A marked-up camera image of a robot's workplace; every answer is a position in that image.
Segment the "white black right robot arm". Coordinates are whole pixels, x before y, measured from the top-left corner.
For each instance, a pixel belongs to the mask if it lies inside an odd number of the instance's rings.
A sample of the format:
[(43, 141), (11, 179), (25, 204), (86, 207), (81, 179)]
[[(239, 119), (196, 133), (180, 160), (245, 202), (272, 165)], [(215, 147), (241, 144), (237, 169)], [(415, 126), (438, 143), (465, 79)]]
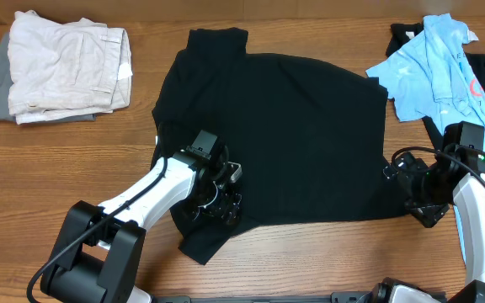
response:
[(466, 121), (448, 125), (434, 164), (405, 147), (392, 156), (387, 173), (407, 192), (405, 208), (431, 228), (453, 210), (461, 242), (466, 282), (453, 302), (485, 302), (485, 129)]

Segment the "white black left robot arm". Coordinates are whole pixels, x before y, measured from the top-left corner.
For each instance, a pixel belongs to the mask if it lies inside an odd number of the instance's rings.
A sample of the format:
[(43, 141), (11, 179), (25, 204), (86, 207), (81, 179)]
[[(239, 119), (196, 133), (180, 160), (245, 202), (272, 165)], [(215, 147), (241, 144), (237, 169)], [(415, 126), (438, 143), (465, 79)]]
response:
[(237, 222), (242, 167), (229, 157), (228, 147), (203, 130), (122, 194), (100, 205), (77, 202), (28, 286), (60, 302), (151, 303), (136, 275), (146, 234), (166, 212), (183, 204), (192, 220)]

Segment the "plain black t-shirt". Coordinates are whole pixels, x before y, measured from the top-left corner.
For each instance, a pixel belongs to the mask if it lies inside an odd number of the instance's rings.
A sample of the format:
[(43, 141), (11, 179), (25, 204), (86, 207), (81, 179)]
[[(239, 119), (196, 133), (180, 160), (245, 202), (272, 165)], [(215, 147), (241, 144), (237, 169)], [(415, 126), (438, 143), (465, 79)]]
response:
[(233, 224), (172, 208), (180, 251), (203, 264), (258, 226), (406, 215), (405, 192), (384, 173), (386, 89), (324, 61), (249, 54), (247, 41), (243, 29), (192, 30), (152, 111), (165, 155), (206, 130), (242, 167)]

